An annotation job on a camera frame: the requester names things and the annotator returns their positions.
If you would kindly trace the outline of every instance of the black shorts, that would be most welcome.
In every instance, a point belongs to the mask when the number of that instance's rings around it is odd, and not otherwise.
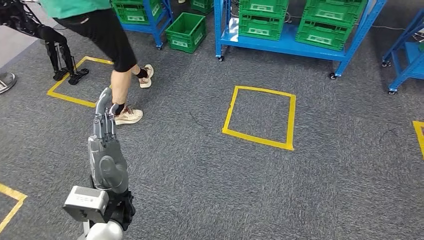
[[[137,64],[127,35],[113,9],[96,10],[56,22],[93,41],[114,63],[114,69],[123,73]]]

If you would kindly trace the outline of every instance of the yellow floor tape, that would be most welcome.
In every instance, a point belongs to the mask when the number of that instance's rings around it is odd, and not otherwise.
[[[424,158],[424,122],[412,121],[415,128],[416,138],[418,139],[419,147],[421,148],[422,157]]]
[[[83,64],[83,62],[85,61],[93,61],[93,62],[97,62],[97,63],[101,63],[101,64],[109,64],[112,65],[114,64],[113,62],[109,61],[109,60],[104,60],[104,59],[100,59],[100,58],[95,58],[95,57],[90,57],[90,56],[85,56],[83,57],[77,64],[76,64],[76,68],[78,68],[79,66],[81,66],[81,64]],[[91,102],[91,101],[86,101],[86,100],[82,100],[82,99],[78,99],[72,96],[67,96],[61,93],[57,93],[55,92],[55,90],[69,77],[69,73],[67,73],[62,80],[56,82],[55,85],[53,85],[48,91],[47,91],[47,95],[54,97],[54,98],[58,98],[58,99],[62,99],[68,102],[72,102],[75,104],[79,104],[79,105],[83,105],[89,108],[94,108],[96,106],[95,102]]]
[[[290,106],[288,108],[288,122],[287,122],[287,135],[286,135],[286,141],[285,142],[278,142],[273,141],[257,136],[248,135],[242,132],[234,131],[231,129],[228,129],[230,125],[230,119],[231,114],[233,113],[234,104],[236,103],[237,93],[239,92],[239,89],[243,90],[251,90],[251,91],[258,91],[258,92],[264,92],[264,93],[270,93],[270,94],[277,94],[281,96],[286,96],[290,98]],[[251,87],[251,86],[235,86],[234,92],[232,94],[231,103],[228,109],[228,113],[226,115],[225,123],[222,128],[222,132],[224,134],[228,134],[237,138],[245,139],[251,142],[255,142],[258,144],[265,144],[269,146],[273,146],[276,148],[286,149],[293,151],[293,133],[295,128],[295,110],[296,110],[296,95],[282,92],[282,91],[275,91],[265,88],[258,88],[258,87]]]
[[[10,212],[6,215],[3,221],[0,222],[0,234],[1,234],[3,229],[5,229],[6,225],[11,221],[13,216],[18,212],[19,208],[22,206],[27,196],[1,183],[0,183],[0,193],[5,194],[17,200],[17,203],[15,204],[15,206],[10,210]]]

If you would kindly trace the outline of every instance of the black sock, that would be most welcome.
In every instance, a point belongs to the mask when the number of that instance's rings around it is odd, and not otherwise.
[[[118,108],[116,109],[116,111],[115,111],[115,115],[121,114],[121,112],[122,112],[122,110],[124,110],[124,108],[125,108],[125,103],[124,104],[120,104],[118,106]]]
[[[147,71],[144,70],[143,68],[140,68],[140,72],[136,75],[137,78],[142,79],[142,78],[147,78]]]

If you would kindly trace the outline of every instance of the robot finger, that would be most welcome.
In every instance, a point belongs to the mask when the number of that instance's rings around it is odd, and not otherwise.
[[[109,87],[107,87],[100,94],[100,97],[98,98],[98,101],[95,105],[96,116],[104,115],[106,112],[106,108],[109,104],[111,104],[111,101],[112,101],[112,90]]]

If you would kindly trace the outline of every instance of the white sneaker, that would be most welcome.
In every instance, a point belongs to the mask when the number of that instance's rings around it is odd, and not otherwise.
[[[146,72],[147,72],[147,77],[143,77],[143,78],[138,80],[140,82],[140,88],[142,88],[142,89],[150,88],[150,86],[152,85],[152,79],[151,78],[152,78],[153,74],[155,73],[152,65],[150,65],[150,64],[147,64],[146,66],[144,66],[144,70],[146,70]]]
[[[116,125],[122,124],[135,124],[143,117],[143,111],[137,109],[130,109],[127,106],[122,110],[119,115],[115,116]]]

